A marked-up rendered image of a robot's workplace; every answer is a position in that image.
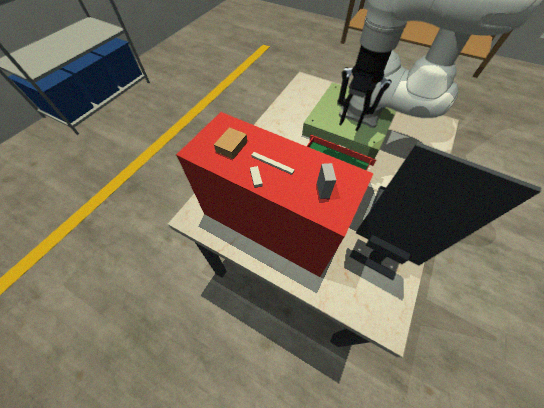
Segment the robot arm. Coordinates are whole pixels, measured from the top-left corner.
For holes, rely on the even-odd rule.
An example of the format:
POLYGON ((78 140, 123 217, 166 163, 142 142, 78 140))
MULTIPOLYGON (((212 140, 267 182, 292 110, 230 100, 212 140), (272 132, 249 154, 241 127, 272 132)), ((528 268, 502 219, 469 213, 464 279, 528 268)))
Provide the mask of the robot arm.
MULTIPOLYGON (((394 50, 407 21, 426 22, 440 30, 427 55, 418 59, 410 70, 401 65, 397 53, 391 52, 384 77, 392 82, 378 108, 363 118, 362 124, 375 128, 385 107, 418 118, 444 115, 458 97, 458 85, 453 82, 457 74, 454 62, 470 36, 499 35, 519 28, 542 1, 368 0, 360 44, 369 51, 385 53, 394 50)), ((354 75, 348 87, 348 93, 353 97, 345 118, 359 121, 366 92, 372 94, 372 107, 381 82, 373 83, 371 75, 364 71, 354 75)))

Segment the red tool chest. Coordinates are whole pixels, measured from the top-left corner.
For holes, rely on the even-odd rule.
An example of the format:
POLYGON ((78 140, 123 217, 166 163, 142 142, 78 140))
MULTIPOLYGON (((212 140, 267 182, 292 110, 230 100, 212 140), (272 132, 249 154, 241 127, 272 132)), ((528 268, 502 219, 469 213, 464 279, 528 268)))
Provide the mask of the red tool chest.
POLYGON ((318 277, 344 239, 376 162, 314 135, 304 146, 222 112, 176 156, 205 215, 318 277), (234 159, 214 148, 229 127, 247 134, 234 159), (317 180, 326 163, 336 183, 330 198, 320 199, 317 180), (256 188, 255 166, 263 183, 256 188))

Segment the tan rectangular block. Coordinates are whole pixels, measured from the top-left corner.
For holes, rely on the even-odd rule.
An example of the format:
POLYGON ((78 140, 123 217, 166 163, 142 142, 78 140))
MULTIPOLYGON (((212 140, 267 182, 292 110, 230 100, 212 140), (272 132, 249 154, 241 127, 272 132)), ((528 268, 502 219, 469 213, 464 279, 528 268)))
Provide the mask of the tan rectangular block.
POLYGON ((214 148, 217 153, 234 159, 246 143, 247 134, 229 127, 215 142, 214 148))

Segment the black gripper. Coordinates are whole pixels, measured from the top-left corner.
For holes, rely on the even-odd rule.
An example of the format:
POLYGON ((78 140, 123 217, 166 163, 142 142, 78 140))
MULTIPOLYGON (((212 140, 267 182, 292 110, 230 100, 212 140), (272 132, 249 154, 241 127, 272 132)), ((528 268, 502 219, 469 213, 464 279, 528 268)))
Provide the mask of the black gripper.
POLYGON ((369 114, 374 113, 383 93, 389 88, 392 82, 390 79, 387 80, 384 77, 384 70, 389 60, 389 57, 391 55, 391 52, 385 52, 385 53, 372 52, 365 49, 361 45, 355 66, 353 68, 346 67, 343 70, 342 85, 341 85, 341 90, 340 90, 339 99, 338 99, 338 103, 342 104, 341 109, 343 110, 343 113, 342 113, 339 125, 343 124, 347 114, 348 107, 349 107, 349 102, 353 97, 353 95, 349 94, 347 99, 345 98, 348 81, 349 81, 349 77, 351 76, 351 73, 353 74, 353 76, 355 72, 361 72, 361 71, 364 71, 366 73, 372 73, 372 76, 374 77, 372 82, 374 83, 381 82, 381 85, 380 85, 381 89, 372 107, 370 107, 372 94, 366 92, 363 112, 361 114, 361 117, 359 119, 359 122, 355 131, 359 130, 364 117, 368 117, 369 114))

